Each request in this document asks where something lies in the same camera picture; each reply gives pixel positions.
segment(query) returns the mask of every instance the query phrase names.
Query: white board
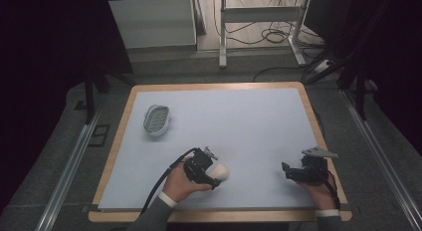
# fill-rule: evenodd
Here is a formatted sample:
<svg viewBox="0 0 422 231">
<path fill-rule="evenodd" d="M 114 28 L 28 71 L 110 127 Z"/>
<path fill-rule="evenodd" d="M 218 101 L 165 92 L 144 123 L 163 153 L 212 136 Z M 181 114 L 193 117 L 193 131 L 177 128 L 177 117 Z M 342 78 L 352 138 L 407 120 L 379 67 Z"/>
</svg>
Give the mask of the white board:
<svg viewBox="0 0 422 231">
<path fill-rule="evenodd" d="M 143 129 L 152 105 L 170 109 L 171 122 L 162 136 Z M 230 176 L 177 208 L 313 206 L 282 171 L 282 162 L 300 167 L 301 151 L 317 145 L 301 97 L 297 89 L 267 89 L 138 93 L 99 209 L 141 209 L 168 165 L 190 148 L 206 145 L 219 157 L 214 165 L 228 166 Z"/>
</svg>

